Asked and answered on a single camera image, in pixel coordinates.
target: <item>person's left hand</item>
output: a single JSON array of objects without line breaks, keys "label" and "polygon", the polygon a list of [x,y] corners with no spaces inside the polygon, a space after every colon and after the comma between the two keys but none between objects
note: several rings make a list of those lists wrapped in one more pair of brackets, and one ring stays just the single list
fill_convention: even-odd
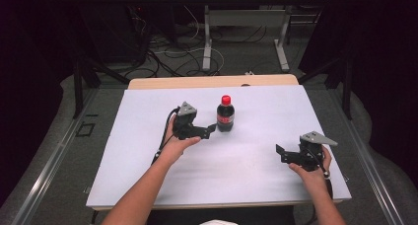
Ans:
[{"label": "person's left hand", "polygon": [[176,115],[170,119],[169,126],[167,128],[167,133],[164,142],[166,146],[164,146],[163,151],[157,161],[164,161],[168,163],[170,166],[177,161],[177,159],[181,156],[182,152],[190,147],[193,144],[196,144],[200,141],[200,137],[192,137],[183,140],[179,140],[173,134],[173,125],[174,119]]}]

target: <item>plastic bottle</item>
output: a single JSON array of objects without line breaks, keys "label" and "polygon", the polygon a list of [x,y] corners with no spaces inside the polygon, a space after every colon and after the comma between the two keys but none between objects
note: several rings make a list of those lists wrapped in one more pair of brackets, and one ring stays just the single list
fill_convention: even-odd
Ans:
[{"label": "plastic bottle", "polygon": [[235,109],[231,104],[231,97],[222,96],[222,102],[217,108],[217,124],[221,132],[230,131],[234,125]]}]

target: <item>table leg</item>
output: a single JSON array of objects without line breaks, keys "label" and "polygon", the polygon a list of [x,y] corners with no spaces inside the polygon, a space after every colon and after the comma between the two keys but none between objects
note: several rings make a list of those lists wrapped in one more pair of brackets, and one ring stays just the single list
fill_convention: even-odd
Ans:
[{"label": "table leg", "polygon": [[288,73],[290,71],[289,64],[286,59],[285,51],[283,49],[283,43],[286,38],[286,32],[289,26],[289,20],[292,13],[291,6],[286,7],[285,15],[283,16],[282,28],[280,31],[279,39],[274,40],[274,44],[276,46],[277,56],[279,57],[280,68],[283,72]]},{"label": "table leg", "polygon": [[202,70],[210,70],[210,60],[211,60],[211,48],[212,48],[212,39],[210,39],[210,20],[209,20],[209,7],[205,6],[205,50],[203,53],[203,64]]}]

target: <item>desk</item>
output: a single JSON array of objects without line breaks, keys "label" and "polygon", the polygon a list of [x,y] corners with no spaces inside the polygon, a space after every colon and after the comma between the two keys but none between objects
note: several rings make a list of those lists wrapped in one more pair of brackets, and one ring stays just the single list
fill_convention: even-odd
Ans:
[{"label": "desk", "polygon": [[[188,101],[197,108],[194,125],[207,126],[216,121],[216,107],[223,94],[232,96],[236,108],[233,130],[215,131],[210,139],[184,151],[166,176],[154,208],[310,202],[299,176],[281,163],[275,152],[276,143],[288,151],[299,151],[300,135],[313,130],[322,133],[304,87],[297,84],[292,75],[132,80],[87,206],[111,209],[145,173],[172,109]],[[330,171],[334,199],[350,199],[335,160]]]},{"label": "desk", "polygon": [[283,50],[283,42],[290,16],[291,6],[287,6],[285,10],[209,10],[209,7],[205,6],[205,58],[203,58],[202,69],[210,69],[212,47],[212,39],[210,39],[211,26],[271,26],[281,27],[280,37],[274,40],[274,44],[281,70],[289,72],[290,69]]}]

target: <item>bottle cap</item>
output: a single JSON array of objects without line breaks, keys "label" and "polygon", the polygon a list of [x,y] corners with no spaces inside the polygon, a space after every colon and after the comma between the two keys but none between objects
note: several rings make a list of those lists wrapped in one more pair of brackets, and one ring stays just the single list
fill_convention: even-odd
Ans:
[{"label": "bottle cap", "polygon": [[229,95],[222,96],[222,105],[228,106],[231,104],[231,97]]}]

